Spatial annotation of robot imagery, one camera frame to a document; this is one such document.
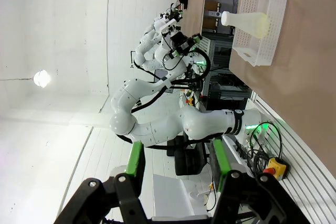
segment brown table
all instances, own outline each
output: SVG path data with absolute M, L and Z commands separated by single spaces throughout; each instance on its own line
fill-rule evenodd
M 188 8 L 183 10 L 183 18 L 179 22 L 185 36 L 193 36 L 202 31 L 204 0 L 188 0 Z
M 335 0 L 287 0 L 272 65 L 252 67 L 233 51 L 229 68 L 336 177 L 335 17 Z

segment plastic bottle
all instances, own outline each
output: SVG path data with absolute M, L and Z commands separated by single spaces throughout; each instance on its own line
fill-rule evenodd
M 269 20 L 265 13 L 239 13 L 223 12 L 221 22 L 223 26 L 234 26 L 261 39 L 269 29 Z

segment screw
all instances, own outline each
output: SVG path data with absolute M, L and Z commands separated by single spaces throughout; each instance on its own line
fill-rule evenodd
M 121 177 L 118 178 L 118 180 L 119 180 L 120 182 L 124 182 L 124 181 L 126 180 L 126 178 L 125 178 L 124 176 L 121 176 Z
M 90 186 L 90 187 L 95 187 L 96 184 L 97 184 L 97 183 L 96 183 L 95 181 L 91 181 L 91 182 L 89 183 L 89 186 Z
M 261 177 L 260 177 L 260 180 L 261 180 L 262 182 L 266 182 L 266 181 L 268 180 L 268 177 L 266 177 L 266 176 L 261 176 Z
M 237 172 L 231 173 L 231 177 L 232 178 L 238 178 L 239 177 L 239 173 L 237 173 Z

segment perforated basket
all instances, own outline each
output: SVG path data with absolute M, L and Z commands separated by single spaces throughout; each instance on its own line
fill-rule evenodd
M 232 48 L 252 66 L 272 64 L 287 0 L 241 0 L 239 13 L 262 12 L 270 26 L 267 35 L 258 39 L 236 28 Z

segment black band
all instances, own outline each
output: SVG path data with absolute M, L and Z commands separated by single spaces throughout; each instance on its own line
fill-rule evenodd
M 243 115 L 244 112 L 242 110 L 232 110 L 233 115 L 235 116 L 235 127 L 233 128 L 233 130 L 230 132 L 230 134 L 233 135 L 238 135 L 240 130 L 242 129 L 242 123 L 243 123 Z

